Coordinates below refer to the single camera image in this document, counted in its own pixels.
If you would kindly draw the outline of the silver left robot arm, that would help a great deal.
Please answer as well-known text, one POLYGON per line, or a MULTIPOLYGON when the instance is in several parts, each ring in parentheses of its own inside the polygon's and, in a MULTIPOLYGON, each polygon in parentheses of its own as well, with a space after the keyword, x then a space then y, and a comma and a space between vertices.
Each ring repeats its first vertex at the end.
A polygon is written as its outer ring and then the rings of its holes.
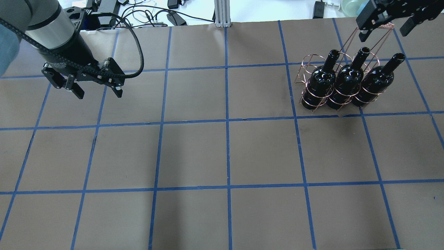
POLYGON ((1 73, 18 54, 20 42, 27 41, 44 58, 41 72, 56 89, 84 98, 80 81, 110 87, 121 98, 124 78, 113 58, 99 62, 80 34, 90 24, 87 11, 62 8, 57 0, 1 1, 1 73))

